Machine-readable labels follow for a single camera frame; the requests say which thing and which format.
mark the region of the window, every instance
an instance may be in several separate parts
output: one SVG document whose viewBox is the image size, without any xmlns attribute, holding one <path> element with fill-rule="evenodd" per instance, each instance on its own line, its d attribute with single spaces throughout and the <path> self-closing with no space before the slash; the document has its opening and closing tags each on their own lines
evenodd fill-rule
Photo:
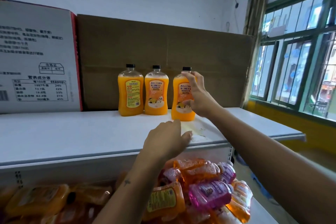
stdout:
<svg viewBox="0 0 336 224">
<path fill-rule="evenodd" d="M 251 97 L 336 121 L 336 0 L 269 4 Z"/>
</svg>

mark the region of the cardboard box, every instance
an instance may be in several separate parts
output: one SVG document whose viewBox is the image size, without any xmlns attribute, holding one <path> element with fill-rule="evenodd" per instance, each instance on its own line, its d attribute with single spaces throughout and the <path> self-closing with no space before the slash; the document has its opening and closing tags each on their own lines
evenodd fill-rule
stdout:
<svg viewBox="0 0 336 224">
<path fill-rule="evenodd" d="M 191 66 L 204 76 L 207 91 L 225 107 L 240 107 L 253 38 L 146 22 L 77 16 L 85 110 L 117 110 L 117 77 L 126 63 L 144 76 L 161 65 L 169 76 L 168 108 L 174 76 Z"/>
<path fill-rule="evenodd" d="M 81 111 L 74 18 L 0 1 L 0 113 Z"/>
</svg>

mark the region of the yellow wall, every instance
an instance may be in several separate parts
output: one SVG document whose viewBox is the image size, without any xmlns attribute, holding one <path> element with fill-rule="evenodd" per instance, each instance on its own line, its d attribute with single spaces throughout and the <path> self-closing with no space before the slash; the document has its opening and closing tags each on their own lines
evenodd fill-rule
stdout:
<svg viewBox="0 0 336 224">
<path fill-rule="evenodd" d="M 336 154 L 336 128 L 322 125 L 286 112 L 281 112 L 278 109 L 257 103 L 253 100 L 248 102 L 246 109 L 257 115 L 305 133 L 307 142 L 298 140 L 282 141 L 282 143 L 290 149 L 299 152 L 302 150 L 318 148 Z"/>
</svg>

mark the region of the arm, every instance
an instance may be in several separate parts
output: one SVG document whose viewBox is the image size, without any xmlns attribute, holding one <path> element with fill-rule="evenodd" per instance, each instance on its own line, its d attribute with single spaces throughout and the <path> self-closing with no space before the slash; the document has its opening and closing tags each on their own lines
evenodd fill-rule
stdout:
<svg viewBox="0 0 336 224">
<path fill-rule="evenodd" d="M 299 223 L 334 221 L 336 183 L 333 180 L 294 151 L 222 108 L 205 90 L 199 73 L 184 75 L 189 79 L 194 97 L 194 101 L 188 102 L 191 108 L 221 131 L 287 212 Z"/>
<path fill-rule="evenodd" d="M 190 131 L 181 136 L 179 120 L 161 123 L 151 130 L 131 171 L 93 224 L 140 223 L 165 162 L 180 154 L 190 140 Z"/>
</svg>

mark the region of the person's left hand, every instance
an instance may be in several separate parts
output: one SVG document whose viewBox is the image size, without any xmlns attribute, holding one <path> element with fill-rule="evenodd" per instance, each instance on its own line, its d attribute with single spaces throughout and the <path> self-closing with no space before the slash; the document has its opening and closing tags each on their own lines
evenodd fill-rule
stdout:
<svg viewBox="0 0 336 224">
<path fill-rule="evenodd" d="M 141 152 L 151 161 L 165 163 L 183 152 L 192 134 L 192 131 L 188 131 L 181 136 L 179 120 L 162 122 L 149 132 Z"/>
</svg>

